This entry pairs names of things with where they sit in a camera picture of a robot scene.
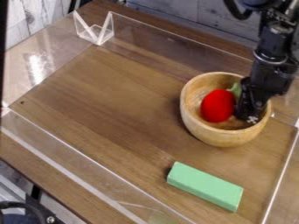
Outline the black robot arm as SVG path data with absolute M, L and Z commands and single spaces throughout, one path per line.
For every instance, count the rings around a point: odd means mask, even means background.
M 239 0 L 261 13 L 259 42 L 250 76 L 241 80 L 235 116 L 247 123 L 262 119 L 267 103 L 285 95 L 299 72 L 299 0 Z

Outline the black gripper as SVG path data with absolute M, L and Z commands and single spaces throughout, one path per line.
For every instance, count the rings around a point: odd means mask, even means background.
M 299 60 L 294 56 L 269 56 L 263 52 L 254 55 L 251 73 L 241 81 L 235 105 L 235 117 L 249 124 L 258 124 L 263 119 L 269 100 L 289 91 L 299 72 Z

